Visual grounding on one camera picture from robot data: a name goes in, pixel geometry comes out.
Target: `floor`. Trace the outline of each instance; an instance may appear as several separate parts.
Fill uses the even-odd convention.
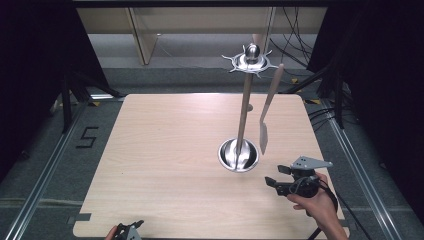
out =
[[[313,47],[315,38],[315,35],[302,35],[303,41],[310,47]],[[272,39],[280,48],[284,48],[284,36],[272,36]],[[242,46],[248,45],[252,38],[250,35],[220,34],[159,35],[153,57],[147,66],[139,64],[131,35],[90,35],[90,40],[112,88],[125,93],[177,93],[242,91],[243,75],[229,74],[232,65],[221,55],[234,56],[241,53]],[[302,47],[296,45],[296,42],[293,45],[296,48]],[[296,48],[287,46],[286,50],[306,63],[304,53]],[[270,44],[269,50],[272,50],[268,57],[273,64],[282,61],[286,66],[280,90],[288,89],[296,81],[302,82],[312,74],[289,57],[282,58],[281,52],[274,45]],[[261,79],[255,78],[253,91],[266,93],[272,74],[272,71],[265,71],[260,74]],[[329,171],[335,190],[346,202],[342,204],[342,211],[351,231],[350,239],[366,238],[360,225],[363,225],[372,239],[423,239],[424,227],[400,194],[390,174],[379,165],[378,154],[353,115],[350,109],[352,106],[345,105],[345,129],[337,129],[332,112],[326,113],[323,110],[331,107],[332,99],[318,99],[315,94],[319,83],[318,80],[297,94],[307,103],[320,100],[319,104],[305,104],[305,108],[310,114],[325,160],[334,163]],[[37,186],[37,180],[44,173],[44,167],[51,166],[49,181],[43,189],[39,189],[39,201],[29,214],[27,225],[22,226],[25,231],[21,238],[76,239],[72,234],[73,223],[78,217],[79,208],[121,105],[121,101],[114,100],[102,100],[99,106],[81,106],[75,102],[73,110],[76,113],[76,125],[67,139],[62,135],[62,115],[58,106],[28,147],[30,157],[18,161],[0,185],[0,236],[8,233],[9,227],[25,207],[28,196],[33,196],[34,186]],[[87,127],[93,126],[102,131],[87,130]],[[78,148],[87,144],[81,139],[84,132],[95,136],[95,147]],[[340,138],[340,133],[346,135],[347,140],[344,141],[349,143],[351,149],[341,146],[343,137]],[[62,152],[57,149],[58,142],[64,143]],[[58,161],[51,164],[55,157]],[[363,184],[364,175],[361,171],[358,173],[355,159],[365,169],[365,182],[368,184]],[[382,208],[376,208],[375,202]],[[359,224],[349,213],[348,207],[358,218]],[[384,226],[382,220],[385,219],[380,216],[381,213],[388,214],[388,220],[393,221],[392,227]]]

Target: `spatula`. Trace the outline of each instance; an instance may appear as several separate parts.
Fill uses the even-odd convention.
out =
[[[268,144],[268,129],[264,122],[265,116],[268,112],[269,106],[271,105],[272,99],[274,98],[275,92],[277,92],[278,86],[280,85],[280,79],[284,72],[284,64],[280,64],[278,69],[274,73],[274,78],[271,81],[269,87],[268,96],[265,100],[264,109],[262,110],[261,118],[259,120],[260,125],[260,136],[259,145],[261,147],[262,155],[265,154],[266,145]]]

